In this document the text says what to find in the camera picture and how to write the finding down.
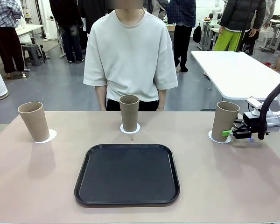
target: coaster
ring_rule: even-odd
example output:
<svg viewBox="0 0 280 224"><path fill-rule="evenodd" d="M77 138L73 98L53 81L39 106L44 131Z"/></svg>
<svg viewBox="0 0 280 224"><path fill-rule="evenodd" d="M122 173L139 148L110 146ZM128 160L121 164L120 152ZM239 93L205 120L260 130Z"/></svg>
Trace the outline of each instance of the coaster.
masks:
<svg viewBox="0 0 280 224"><path fill-rule="evenodd" d="M212 130L209 131L209 138L213 140L213 138L211 137L211 133L212 133ZM216 143L219 143L219 144L226 144L226 143L231 142L231 136L228 135L226 141L223 141L223 142L216 141L216 140L213 140L213 141L216 142Z"/></svg>
<svg viewBox="0 0 280 224"><path fill-rule="evenodd" d="M53 129L49 129L49 134L50 134L50 136L49 136L49 138L47 139L47 140L45 140L45 141L39 141L39 142L37 142L37 141L34 141L35 143L37 143L37 144L43 144L43 143L47 143L47 142L49 142L49 141L52 141L54 138L56 138L56 136L57 136L57 131L55 131L55 130L53 130Z"/></svg>
<svg viewBox="0 0 280 224"><path fill-rule="evenodd" d="M136 130L134 132L126 132L125 130L123 130L123 124L121 124L121 126L120 126L120 130L123 133L126 133L126 134L135 134L135 133L137 133L140 130L140 128L141 128L140 124L137 124L137 128L136 128Z"/></svg>

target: black serving tray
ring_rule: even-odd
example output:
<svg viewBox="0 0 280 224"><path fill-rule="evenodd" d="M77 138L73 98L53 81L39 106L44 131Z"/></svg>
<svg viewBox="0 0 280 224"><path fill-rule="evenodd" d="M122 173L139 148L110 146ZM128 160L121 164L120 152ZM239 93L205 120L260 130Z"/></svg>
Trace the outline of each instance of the black serving tray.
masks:
<svg viewBox="0 0 280 224"><path fill-rule="evenodd" d="M77 201L90 207L161 206L179 192L172 153L156 144L92 147L75 187Z"/></svg>

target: plaid shirt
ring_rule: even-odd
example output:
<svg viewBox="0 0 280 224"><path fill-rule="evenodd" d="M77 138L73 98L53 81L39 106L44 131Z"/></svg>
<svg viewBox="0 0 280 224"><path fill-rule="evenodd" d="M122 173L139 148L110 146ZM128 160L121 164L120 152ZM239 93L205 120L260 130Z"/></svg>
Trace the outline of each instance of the plaid shirt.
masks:
<svg viewBox="0 0 280 224"><path fill-rule="evenodd" d="M196 0L171 0L167 7L168 23L187 27L196 25Z"/></svg>
<svg viewBox="0 0 280 224"><path fill-rule="evenodd" d="M0 0L0 27L16 28L16 19L21 17L22 10L16 0Z"/></svg>

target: gray stool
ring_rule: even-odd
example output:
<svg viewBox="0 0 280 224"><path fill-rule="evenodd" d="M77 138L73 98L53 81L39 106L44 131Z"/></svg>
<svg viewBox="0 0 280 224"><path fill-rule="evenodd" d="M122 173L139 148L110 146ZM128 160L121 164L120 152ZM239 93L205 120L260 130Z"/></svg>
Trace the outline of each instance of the gray stool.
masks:
<svg viewBox="0 0 280 224"><path fill-rule="evenodd" d="M37 44L25 44L24 46L22 46L22 50L25 66L27 66L27 63L32 63L32 65L34 66L39 66L41 65L41 61L45 62L42 56L42 52ZM25 56L25 51L28 52L29 57Z"/></svg>

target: cup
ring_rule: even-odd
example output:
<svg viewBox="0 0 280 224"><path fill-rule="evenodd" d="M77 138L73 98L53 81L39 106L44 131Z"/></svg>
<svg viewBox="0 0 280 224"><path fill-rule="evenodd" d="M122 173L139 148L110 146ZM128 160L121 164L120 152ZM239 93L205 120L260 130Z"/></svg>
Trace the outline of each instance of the cup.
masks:
<svg viewBox="0 0 280 224"><path fill-rule="evenodd" d="M125 95L119 99L123 129L134 132L137 129L139 98Z"/></svg>
<svg viewBox="0 0 280 224"><path fill-rule="evenodd" d="M19 106L18 112L35 142L42 142L49 138L50 134L42 103L23 104Z"/></svg>
<svg viewBox="0 0 280 224"><path fill-rule="evenodd" d="M211 137L218 142L227 140L227 136L222 136L223 131L228 131L232 128L233 122L238 115L239 106L230 102L217 103L215 119Z"/></svg>

